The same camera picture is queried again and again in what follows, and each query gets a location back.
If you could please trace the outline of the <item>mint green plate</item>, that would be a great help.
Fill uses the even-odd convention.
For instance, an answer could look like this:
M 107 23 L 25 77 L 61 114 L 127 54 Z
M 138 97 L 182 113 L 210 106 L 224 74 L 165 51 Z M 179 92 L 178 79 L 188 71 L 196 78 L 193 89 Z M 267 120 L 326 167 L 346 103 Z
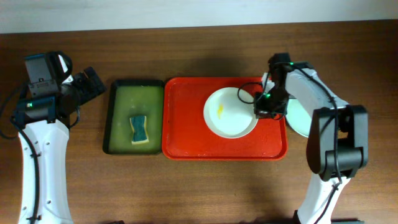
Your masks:
M 289 100 L 285 118 L 296 133 L 308 138 L 312 118 L 297 99 Z

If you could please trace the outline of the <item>white plate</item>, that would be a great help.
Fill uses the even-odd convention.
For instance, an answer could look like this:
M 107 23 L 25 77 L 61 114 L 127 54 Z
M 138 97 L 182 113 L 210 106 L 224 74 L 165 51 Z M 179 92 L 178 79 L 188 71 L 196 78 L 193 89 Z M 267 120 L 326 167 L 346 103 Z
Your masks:
M 210 131 L 226 139 L 249 134 L 257 125 L 254 97 L 239 88 L 216 90 L 205 102 L 203 117 Z

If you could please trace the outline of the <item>green and yellow sponge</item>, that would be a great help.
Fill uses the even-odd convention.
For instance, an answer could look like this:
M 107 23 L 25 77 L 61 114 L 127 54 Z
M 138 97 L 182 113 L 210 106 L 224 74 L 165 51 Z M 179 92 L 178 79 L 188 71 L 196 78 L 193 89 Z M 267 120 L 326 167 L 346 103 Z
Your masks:
M 137 115 L 129 119 L 132 129 L 132 144 L 145 144 L 149 142 L 147 133 L 147 116 Z

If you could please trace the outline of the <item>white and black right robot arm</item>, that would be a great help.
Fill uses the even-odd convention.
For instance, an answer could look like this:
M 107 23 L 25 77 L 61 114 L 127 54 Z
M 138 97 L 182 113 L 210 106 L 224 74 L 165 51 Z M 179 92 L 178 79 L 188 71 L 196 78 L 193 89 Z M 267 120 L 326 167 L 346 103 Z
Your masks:
M 312 172 L 293 223 L 331 223 L 343 189 L 368 162 L 368 113 L 336 96 L 307 62 L 271 62 L 266 78 L 274 86 L 256 93 L 259 119 L 283 118 L 293 96 L 311 116 L 306 158 Z

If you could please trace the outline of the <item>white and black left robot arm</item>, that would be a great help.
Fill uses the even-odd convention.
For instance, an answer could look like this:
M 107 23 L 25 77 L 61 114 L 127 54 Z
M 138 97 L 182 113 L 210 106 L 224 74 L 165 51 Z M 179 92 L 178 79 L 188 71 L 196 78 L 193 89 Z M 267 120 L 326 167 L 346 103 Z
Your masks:
M 44 96 L 20 95 L 11 123 L 22 148 L 19 223 L 72 223 L 67 199 L 66 149 L 69 116 L 104 93 L 94 68 L 64 78 L 60 90 Z

